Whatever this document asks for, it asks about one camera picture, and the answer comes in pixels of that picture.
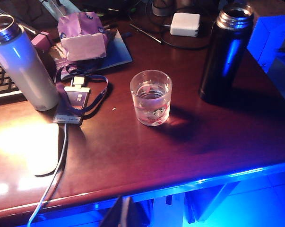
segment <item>thermos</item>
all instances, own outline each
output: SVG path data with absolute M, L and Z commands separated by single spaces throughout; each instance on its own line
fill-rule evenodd
M 218 104 L 230 93 L 253 27 L 249 5 L 231 3 L 219 12 L 209 41 L 199 96 Z
M 36 110 L 49 110 L 59 95 L 22 26 L 0 15 L 0 65 Z

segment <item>purple lanyard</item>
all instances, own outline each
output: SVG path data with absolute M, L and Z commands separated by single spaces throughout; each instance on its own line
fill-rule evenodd
M 103 81 L 106 82 L 106 87 L 99 93 L 99 95 L 95 98 L 95 100 L 87 107 L 83 108 L 83 109 L 76 109 L 74 108 L 70 102 L 69 102 L 69 98 L 68 95 L 64 89 L 64 85 L 61 83 L 61 71 L 63 70 L 64 67 L 61 67 L 55 75 L 55 81 L 56 81 L 56 88 L 61 96 L 62 101 L 64 102 L 66 108 L 71 111 L 74 114 L 78 114 L 78 115 L 82 115 L 90 110 L 92 110 L 101 100 L 102 98 L 105 96 L 106 92 L 108 91 L 108 84 L 109 81 L 105 76 L 102 75 L 88 75 L 88 73 L 90 73 L 89 71 L 83 70 L 83 69 L 79 69 L 76 68 L 72 71 L 69 72 L 69 69 L 71 66 L 78 66 L 76 64 L 70 64 L 68 66 L 66 66 L 66 71 L 70 74 L 70 75 L 81 75 L 81 76 L 85 76 L 88 77 L 90 79 L 95 79 L 97 81 Z

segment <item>paper bag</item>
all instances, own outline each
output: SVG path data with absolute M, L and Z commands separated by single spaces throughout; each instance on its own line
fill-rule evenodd
M 103 58 L 108 37 L 94 12 L 79 12 L 60 17 L 57 26 L 61 45 L 69 61 Z

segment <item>white cable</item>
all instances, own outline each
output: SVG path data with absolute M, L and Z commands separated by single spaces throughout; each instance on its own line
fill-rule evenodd
M 64 124 L 64 140 L 63 140 L 63 145 L 62 145 L 62 151 L 61 151 L 61 155 L 60 155 L 60 159 L 57 163 L 57 166 L 55 168 L 55 171 L 53 173 L 53 178 L 51 180 L 51 183 L 48 185 L 48 187 L 46 188 L 46 190 L 44 191 L 43 193 L 43 196 L 41 197 L 41 199 L 39 200 L 39 203 L 37 205 L 37 207 L 35 208 L 33 214 L 31 215 L 30 219 L 28 220 L 28 223 L 27 223 L 27 227 L 30 227 L 31 225 L 31 222 L 33 221 L 33 219 L 36 217 L 38 211 L 40 210 L 42 204 L 43 204 L 43 201 L 44 201 L 44 198 L 46 197 L 46 195 L 48 194 L 49 192 L 49 189 L 51 188 L 52 184 L 53 184 L 53 181 L 55 179 L 55 176 L 60 168 L 60 165 L 61 165 L 61 162 L 62 162 L 62 158 L 64 156 L 64 153 L 65 153 L 65 150 L 66 150 L 66 146 L 67 146 L 67 143 L 68 143 L 68 130 L 67 130 L 67 124 Z

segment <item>glass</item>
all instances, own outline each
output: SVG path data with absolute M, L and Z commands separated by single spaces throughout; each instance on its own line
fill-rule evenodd
M 138 121 L 147 126 L 164 123 L 170 112 L 172 80 L 164 72 L 146 70 L 130 82 Z

